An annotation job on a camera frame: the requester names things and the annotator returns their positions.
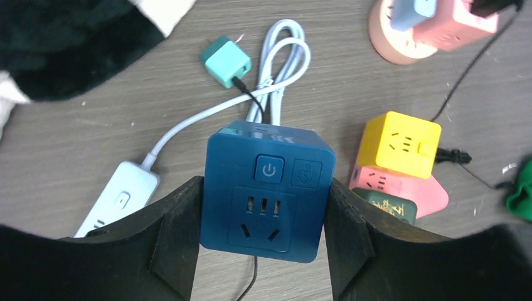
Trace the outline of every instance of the black and white plush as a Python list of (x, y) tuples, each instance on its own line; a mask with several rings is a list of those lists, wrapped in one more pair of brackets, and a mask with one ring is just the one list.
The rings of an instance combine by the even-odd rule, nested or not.
[(196, 0), (0, 0), (0, 138), (17, 103), (66, 100), (167, 38)]

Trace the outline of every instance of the power button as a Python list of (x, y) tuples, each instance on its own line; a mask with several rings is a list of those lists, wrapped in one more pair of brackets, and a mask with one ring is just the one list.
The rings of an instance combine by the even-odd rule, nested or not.
[(255, 180), (268, 183), (281, 183), (283, 167), (283, 158), (259, 155), (255, 167)]

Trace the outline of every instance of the coiled white cable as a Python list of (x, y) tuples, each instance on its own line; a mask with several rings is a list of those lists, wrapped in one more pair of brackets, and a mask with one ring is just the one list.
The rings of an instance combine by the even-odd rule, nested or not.
[[(276, 43), (275, 39), (277, 38), (279, 33), (284, 29), (288, 29), (292, 33), (293, 37), (284, 38)], [(274, 57), (281, 48), (287, 45), (294, 45), (294, 47), (290, 52), (290, 56), (286, 64), (283, 66), (283, 68), (279, 72), (279, 75), (277, 76), (272, 85), (271, 73)], [(301, 56), (304, 57), (303, 62), (301, 63), (301, 67), (296, 72), (294, 72), (299, 64), (299, 61), (301, 60)], [(305, 43), (304, 41), (304, 32), (301, 26), (297, 22), (290, 19), (284, 19), (275, 23), (268, 31), (268, 34), (266, 35), (266, 39), (264, 41), (262, 57), (260, 60), (259, 84), (257, 87), (258, 90), (252, 92), (252, 95), (257, 98), (263, 108), (266, 107), (268, 99), (270, 99), (272, 124), (280, 124), (280, 108), (284, 89), (286, 88), (286, 86), (294, 83), (301, 76), (303, 76), (303, 74), (307, 71), (310, 63), (311, 50), (309, 48), (309, 45), (307, 45), (307, 43)], [(214, 115), (226, 108), (232, 107), (242, 102), (246, 102), (250, 99), (251, 98), (248, 95), (240, 95), (239, 97), (235, 97), (231, 100), (223, 102), (178, 123), (168, 132), (166, 132), (166, 134), (164, 134), (161, 139), (159, 139), (159, 141), (150, 151), (150, 153), (146, 155), (146, 158), (142, 162), (141, 167), (147, 171), (150, 170), (153, 164), (155, 163), (157, 156), (161, 152), (162, 148), (166, 145), (166, 143), (168, 143), (170, 139), (172, 139), (177, 133), (179, 133), (187, 126), (197, 121), (200, 121), (201, 119)], [(253, 105), (251, 106), (248, 118), (246, 120), (259, 123), (262, 121), (262, 116), (260, 116), (260, 112), (258, 111), (258, 107), (256, 104), (253, 103)]]

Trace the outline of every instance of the yellow cube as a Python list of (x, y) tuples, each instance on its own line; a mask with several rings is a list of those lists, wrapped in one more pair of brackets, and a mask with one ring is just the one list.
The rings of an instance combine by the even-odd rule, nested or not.
[(435, 122), (388, 112), (366, 124), (356, 163), (428, 179), (441, 133)]

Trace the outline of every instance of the pink power socket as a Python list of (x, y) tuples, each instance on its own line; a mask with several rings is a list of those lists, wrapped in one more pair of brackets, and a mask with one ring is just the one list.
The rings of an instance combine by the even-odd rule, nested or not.
[(469, 12), (472, 0), (438, 0), (436, 15), (418, 24), (413, 40), (452, 51), (497, 31), (499, 15), (487, 18)]
[(443, 210), (449, 204), (449, 195), (434, 176), (428, 179), (400, 177), (355, 165), (349, 182), (349, 189), (353, 188), (380, 191), (409, 199), (417, 206), (416, 218)]

